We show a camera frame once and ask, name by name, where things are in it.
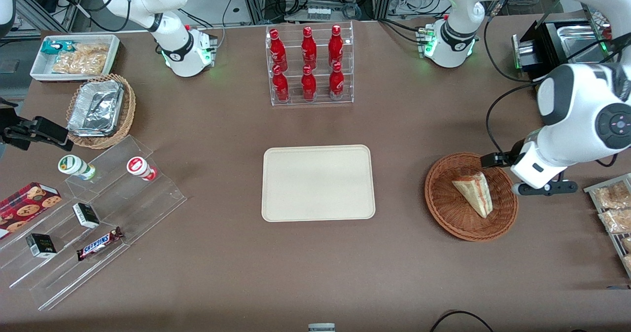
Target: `aluminum foil container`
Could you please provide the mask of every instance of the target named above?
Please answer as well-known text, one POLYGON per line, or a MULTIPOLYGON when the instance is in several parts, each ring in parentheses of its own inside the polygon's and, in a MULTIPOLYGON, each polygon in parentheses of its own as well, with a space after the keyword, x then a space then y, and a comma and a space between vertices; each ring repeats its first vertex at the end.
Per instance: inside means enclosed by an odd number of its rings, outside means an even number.
POLYGON ((107 137, 116 132, 124 85, 115 80, 79 88, 67 129, 80 137, 107 137))

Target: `brown wicker basket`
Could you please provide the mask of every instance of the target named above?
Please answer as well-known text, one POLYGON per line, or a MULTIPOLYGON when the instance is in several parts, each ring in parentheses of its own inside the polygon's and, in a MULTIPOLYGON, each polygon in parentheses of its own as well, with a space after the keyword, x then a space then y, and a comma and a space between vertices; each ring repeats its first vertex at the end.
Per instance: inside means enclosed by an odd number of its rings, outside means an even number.
MULTIPOLYGON (((68 134, 68 138, 73 141, 77 146, 88 147, 92 149, 104 149, 116 145, 129 133, 131 123, 134 121, 134 111, 136 111, 136 96, 134 90, 131 89, 129 83, 122 76, 116 74, 102 75, 98 78, 88 80, 88 82, 105 82, 107 80, 116 80, 125 86, 125 93, 123 95, 123 103, 120 108, 120 115, 118 120, 118 128, 116 132, 110 137, 79 137, 73 134, 68 134)), ((66 120, 70 120, 72 109, 74 108, 74 102, 77 100, 79 89, 74 92, 74 96, 70 101, 70 106, 66 112, 66 120)))
POLYGON ((459 152, 442 157, 425 179, 427 207, 436 221, 452 235, 467 241, 490 241, 514 224, 518 211, 512 181, 500 168, 482 169, 480 155, 459 152), (456 177, 482 172, 489 182, 493 211, 482 218, 451 183, 456 177))

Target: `packaged bread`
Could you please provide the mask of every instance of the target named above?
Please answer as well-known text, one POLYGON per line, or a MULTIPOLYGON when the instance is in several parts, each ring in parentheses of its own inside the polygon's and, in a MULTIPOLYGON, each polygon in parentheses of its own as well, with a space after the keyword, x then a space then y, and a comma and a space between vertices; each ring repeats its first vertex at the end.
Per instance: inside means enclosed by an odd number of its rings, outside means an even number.
POLYGON ((631 254, 627 254, 626 256, 622 257, 622 263, 625 265, 627 270, 631 271, 631 254))
POLYGON ((489 183, 484 173, 457 177, 451 182, 481 217, 487 218, 493 211, 489 183))
POLYGON ((627 237, 622 240, 622 245, 625 247, 628 253, 631 253, 631 237, 627 237))
POLYGON ((605 209, 623 209, 631 206, 631 193, 624 182, 595 189, 594 197, 605 209))
POLYGON ((631 232, 631 209, 613 209, 600 215, 609 233, 631 232))

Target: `brown table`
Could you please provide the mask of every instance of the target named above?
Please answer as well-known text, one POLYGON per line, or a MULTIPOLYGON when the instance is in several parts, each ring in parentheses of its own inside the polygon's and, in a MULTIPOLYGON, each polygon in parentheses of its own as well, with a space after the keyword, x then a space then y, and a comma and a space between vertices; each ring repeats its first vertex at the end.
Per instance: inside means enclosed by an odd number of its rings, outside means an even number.
MULTIPOLYGON (((491 25, 504 69, 512 64, 510 35, 533 20, 498 17, 491 25)), ((228 30, 216 67, 194 78, 167 69, 151 35, 119 35, 124 53, 115 70, 138 97, 131 134, 155 150, 189 200, 50 311, 2 284, 0 330, 301 332, 331 321, 340 332, 417 332, 465 309, 496 331, 629 331, 631 292, 604 289, 629 281, 583 193, 521 198, 511 231, 484 244, 451 237, 428 213, 421 192, 430 165, 452 152, 494 150, 487 107, 516 85, 492 69, 482 45, 462 67, 442 69, 377 22, 354 27, 356 101, 313 109, 271 107, 264 27, 228 30), (265 150, 351 144, 372 152, 374 217, 261 218, 265 150)), ((33 82, 23 115, 65 123, 76 87, 33 82)), ((526 91, 492 118, 507 148, 539 127, 526 91)), ((0 197, 30 181, 63 181, 56 170, 63 154, 41 144, 9 148, 0 197)), ((585 187, 629 165, 623 153, 613 168, 586 163, 566 177, 585 187)), ((466 316, 438 329, 460 330, 485 329, 466 316)))

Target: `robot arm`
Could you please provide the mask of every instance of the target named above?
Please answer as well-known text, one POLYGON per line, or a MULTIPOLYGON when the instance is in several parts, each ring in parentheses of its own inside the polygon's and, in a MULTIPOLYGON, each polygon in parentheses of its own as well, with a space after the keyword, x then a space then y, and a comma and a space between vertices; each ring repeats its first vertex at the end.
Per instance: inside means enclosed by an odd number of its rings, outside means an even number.
MULTIPOLYGON (((631 32, 629 0, 578 0, 601 11, 614 37, 631 32)), ((537 104, 544 127, 511 152, 482 157, 482 166, 511 166, 523 195, 575 192, 574 182, 553 182, 568 166, 595 161, 631 146, 631 47, 620 64, 565 64, 541 83, 537 104)))
POLYGON ((480 2, 489 0, 449 1, 451 13, 448 20, 438 20, 426 26, 433 31, 433 36, 426 39, 430 47, 425 49, 424 56, 442 67, 453 68, 464 63, 471 54, 473 39, 485 16, 480 2))
POLYGON ((129 15, 129 20, 151 32, 162 48, 167 66, 176 75, 194 76, 212 65, 213 54, 209 36, 197 30, 188 30, 173 13, 185 6, 187 1, 112 0, 107 8, 119 17, 129 15))
POLYGON ((15 19, 15 0, 0 0, 0 39, 9 33, 15 19))

